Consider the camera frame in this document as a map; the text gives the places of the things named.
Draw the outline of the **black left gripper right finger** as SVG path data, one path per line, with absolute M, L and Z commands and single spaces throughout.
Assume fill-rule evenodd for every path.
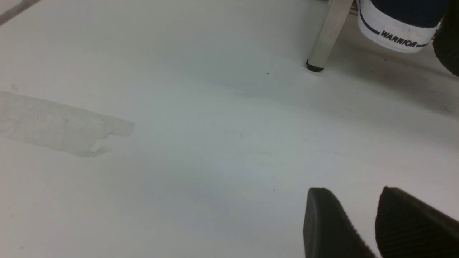
M 383 258 L 457 258 L 459 223 L 411 194 L 384 187 L 375 220 Z

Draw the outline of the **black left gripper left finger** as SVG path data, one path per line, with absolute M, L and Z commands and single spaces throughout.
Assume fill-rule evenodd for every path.
M 303 223 L 306 258 L 375 258 L 352 225 L 336 196 L 326 188 L 313 187 Z

